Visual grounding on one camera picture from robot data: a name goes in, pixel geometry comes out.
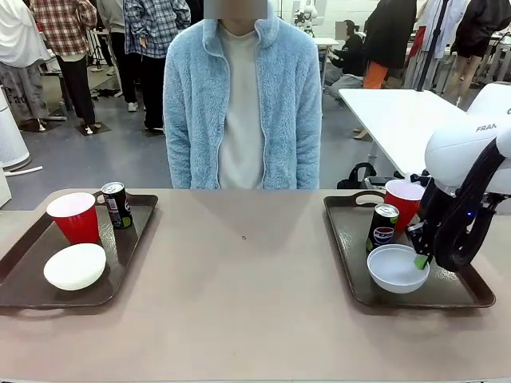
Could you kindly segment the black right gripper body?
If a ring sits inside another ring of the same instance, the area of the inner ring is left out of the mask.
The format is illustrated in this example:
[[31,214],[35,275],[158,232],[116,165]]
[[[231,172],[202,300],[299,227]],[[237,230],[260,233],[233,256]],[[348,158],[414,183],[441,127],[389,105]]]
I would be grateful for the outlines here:
[[438,224],[450,206],[450,195],[430,180],[420,204],[419,216],[422,225],[422,242],[431,242]]

